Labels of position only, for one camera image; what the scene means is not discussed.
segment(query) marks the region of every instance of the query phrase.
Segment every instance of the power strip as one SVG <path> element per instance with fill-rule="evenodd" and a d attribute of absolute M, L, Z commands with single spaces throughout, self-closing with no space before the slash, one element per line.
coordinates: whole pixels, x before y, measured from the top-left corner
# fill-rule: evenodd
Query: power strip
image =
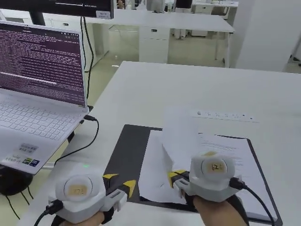
<path fill-rule="evenodd" d="M 247 122 L 258 123 L 258 121 L 256 121 L 254 117 L 249 116 L 247 114 L 240 114 L 240 113 L 219 113 L 213 111 L 192 110 L 191 116 L 195 118 L 247 121 Z"/>

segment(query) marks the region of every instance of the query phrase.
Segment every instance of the black mat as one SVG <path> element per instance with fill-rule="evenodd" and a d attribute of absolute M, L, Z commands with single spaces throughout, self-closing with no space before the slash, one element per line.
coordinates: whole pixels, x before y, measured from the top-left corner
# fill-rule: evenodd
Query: black mat
<path fill-rule="evenodd" d="M 120 185 L 128 180 L 136 180 L 137 184 L 135 190 L 133 192 L 133 196 L 128 200 L 129 202 L 140 203 L 144 205 L 151 205 L 151 206 L 158 206 L 170 209 L 177 209 L 177 210 L 187 210 L 187 211 L 196 211 L 194 208 L 190 208 L 187 205 L 182 204 L 175 204 L 175 203 L 159 203 L 159 202 L 152 202 L 149 201 L 139 194 L 139 187 L 138 181 L 141 171 L 141 166 L 144 159 L 144 154 L 146 150 L 146 146 L 148 143 L 148 139 L 150 136 L 151 130 L 162 130 L 160 128 L 151 128 L 151 127 L 144 127 L 144 126 L 135 126 L 135 125 L 125 125 L 118 142 L 116 143 L 115 149 L 112 153 L 108 166 L 105 170 L 105 174 L 112 174 L 118 173 L 119 177 L 116 180 L 116 184 Z M 250 149 L 252 151 L 253 157 L 255 158 L 256 164 L 260 170 L 260 173 L 263 177 L 265 186 L 273 203 L 275 212 L 277 214 L 277 226 L 283 225 L 282 219 L 280 214 L 276 208 L 274 199 L 271 195 L 269 190 L 269 186 L 267 181 L 264 177 L 263 171 L 260 167 L 258 159 L 256 157 L 255 151 L 253 149 L 252 143 L 249 139 L 247 139 Z M 250 218 L 250 221 L 259 222 L 259 223 L 266 223 L 270 224 L 270 221 L 263 221 L 260 219 Z"/>

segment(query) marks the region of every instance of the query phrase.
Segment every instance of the paper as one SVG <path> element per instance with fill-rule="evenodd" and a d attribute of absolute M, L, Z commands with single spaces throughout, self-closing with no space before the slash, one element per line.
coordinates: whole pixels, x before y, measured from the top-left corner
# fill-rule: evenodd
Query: paper
<path fill-rule="evenodd" d="M 175 167 L 177 166 L 183 167 L 177 169 L 189 170 L 189 158 L 195 154 L 196 150 L 194 148 L 185 149 L 184 147 L 184 151 L 177 148 L 174 151 L 169 149 L 170 157 L 168 157 L 162 147 L 161 137 L 164 137 L 164 133 L 161 131 L 151 131 L 150 133 L 139 179 L 140 195 L 154 202 L 184 204 L 185 200 L 180 199 L 170 187 L 166 171 L 170 171 L 171 168 L 176 170 Z M 242 175 L 245 183 L 261 197 L 272 216 L 277 218 L 246 139 L 199 134 L 198 141 L 202 145 L 202 152 L 216 151 L 232 157 L 235 160 L 236 174 Z M 261 204 L 251 194 L 247 191 L 241 191 L 237 195 L 242 199 L 249 217 L 268 219 Z"/>
<path fill-rule="evenodd" d="M 162 144 L 171 159 L 175 160 L 174 170 L 190 170 L 192 157 L 203 150 L 197 125 L 188 108 L 168 107 L 165 110 Z"/>
<path fill-rule="evenodd" d="M 140 196 L 154 202 L 173 202 L 185 204 L 171 188 L 167 172 L 172 171 L 173 162 L 164 151 L 162 132 L 150 132 L 139 178 Z"/>

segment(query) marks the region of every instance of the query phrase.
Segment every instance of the black cable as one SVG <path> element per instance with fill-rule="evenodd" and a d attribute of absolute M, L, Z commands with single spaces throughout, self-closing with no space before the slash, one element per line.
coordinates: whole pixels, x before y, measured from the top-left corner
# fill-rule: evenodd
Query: black cable
<path fill-rule="evenodd" d="M 76 151 L 74 151 L 74 152 L 70 152 L 69 154 L 67 154 L 67 155 L 65 155 L 65 156 L 62 156 L 61 158 L 57 159 L 57 160 L 55 161 L 55 165 L 56 165 L 56 163 L 57 163 L 59 160 L 61 160 L 61 159 L 63 159 L 63 158 L 66 158 L 67 156 L 69 156 L 69 155 L 71 155 L 71 154 L 74 154 L 74 153 L 76 153 L 76 152 L 79 152 L 79 151 L 81 151 L 81 150 L 83 150 L 83 149 L 89 147 L 89 146 L 92 145 L 93 142 L 96 140 L 96 137 L 97 137 L 98 131 L 99 131 L 99 122 L 98 122 L 98 120 L 97 120 L 96 118 L 90 116 L 90 115 L 86 115 L 86 116 L 84 117 L 84 119 L 85 119 L 85 120 L 89 120 L 89 121 L 95 121 L 95 122 L 97 122 L 97 130 L 96 130 L 96 134 L 95 134 L 93 140 L 92 140 L 92 141 L 90 142 L 90 144 L 88 144 L 87 146 L 84 146 L 84 147 L 82 147 L 82 148 L 80 148 L 80 149 L 78 149 L 78 150 L 76 150 Z"/>
<path fill-rule="evenodd" d="M 85 64 L 84 64 L 84 71 L 87 65 L 87 58 L 86 58 L 86 53 L 85 53 L 85 45 L 84 45 L 84 31 L 83 31 L 83 17 L 80 17 L 80 30 L 81 30 L 81 45 L 83 48 L 83 53 L 84 53 L 84 59 L 85 59 Z"/>
<path fill-rule="evenodd" d="M 38 226 L 40 221 L 42 220 L 43 217 L 45 217 L 47 215 L 47 213 L 44 211 L 39 218 L 37 219 L 36 223 L 34 223 L 34 226 Z"/>
<path fill-rule="evenodd" d="M 91 71 L 92 71 L 92 66 L 93 66 L 93 62 L 94 62 L 94 52 L 93 52 L 93 48 L 89 39 L 89 34 L 88 34 L 88 29 L 87 29 L 87 23 L 86 23 L 86 17 L 83 17 L 84 19 L 84 27 L 85 27 L 85 31 L 86 31 L 86 35 L 87 35 L 87 40 L 88 40 L 88 44 L 92 53 L 92 60 L 91 60 L 91 64 L 90 64 L 90 68 L 89 68 L 89 75 L 88 75 L 88 85 L 87 85 L 87 99 L 89 98 L 89 91 L 90 91 L 90 79 L 91 79 Z"/>
<path fill-rule="evenodd" d="M 274 218 L 272 217 L 268 207 L 264 204 L 263 200 L 251 189 L 249 188 L 244 181 L 242 181 L 241 179 L 239 178 L 231 178 L 230 179 L 230 182 L 229 182 L 229 186 L 230 187 L 233 187 L 235 189 L 238 189 L 238 190 L 242 190 L 242 189 L 245 189 L 247 190 L 249 193 L 251 193 L 259 202 L 260 204 L 262 205 L 262 207 L 264 208 L 264 210 L 266 211 L 266 213 L 268 214 L 268 217 L 271 221 L 271 224 L 272 226 L 275 226 L 275 221 L 274 221 Z"/>
<path fill-rule="evenodd" d="M 19 217 L 19 216 L 18 216 L 18 214 L 16 213 L 16 211 L 15 211 L 15 209 L 14 209 L 13 205 L 11 204 L 11 202 L 10 202 L 9 198 L 8 198 L 7 196 L 5 196 L 5 197 L 7 198 L 7 200 L 8 200 L 8 203 L 9 203 L 9 205 L 10 205 L 11 209 L 13 210 L 13 212 L 14 212 L 15 216 L 16 216 L 18 219 L 20 219 L 20 217 Z"/>
<path fill-rule="evenodd" d="M 21 192 L 21 195 L 23 196 L 23 198 L 25 199 L 25 201 L 27 202 L 27 204 L 30 205 L 29 202 L 28 202 L 28 200 L 27 200 L 27 198 L 26 198 L 25 195 L 23 194 L 23 192 Z"/>
<path fill-rule="evenodd" d="M 36 223 L 34 223 L 34 226 L 38 226 L 40 221 L 42 220 L 42 218 L 45 217 L 46 215 L 48 215 L 48 214 L 54 215 L 55 213 L 62 210 L 63 208 L 64 208 L 64 205 L 63 205 L 62 201 L 60 201 L 58 199 L 52 201 L 48 206 L 46 206 L 45 211 L 42 212 L 42 214 L 39 216 Z"/>
<path fill-rule="evenodd" d="M 29 193 L 30 197 L 33 199 L 33 195 L 32 195 L 32 193 L 30 192 L 29 187 L 27 187 L 27 190 L 28 190 L 28 193 Z"/>
<path fill-rule="evenodd" d="M 264 204 L 263 200 L 248 186 L 245 186 L 244 189 L 247 190 L 249 193 L 251 193 L 258 200 L 258 202 L 260 202 L 260 204 L 262 205 L 264 210 L 267 212 L 267 214 L 271 220 L 272 226 L 275 226 L 274 218 L 272 217 L 271 213 L 269 212 L 268 207 Z"/>

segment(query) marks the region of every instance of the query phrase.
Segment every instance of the laptop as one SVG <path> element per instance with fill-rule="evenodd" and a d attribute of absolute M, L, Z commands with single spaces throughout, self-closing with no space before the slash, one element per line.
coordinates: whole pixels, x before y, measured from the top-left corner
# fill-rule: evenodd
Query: laptop
<path fill-rule="evenodd" d="M 0 165 L 36 174 L 88 114 L 81 33 L 0 21 Z"/>

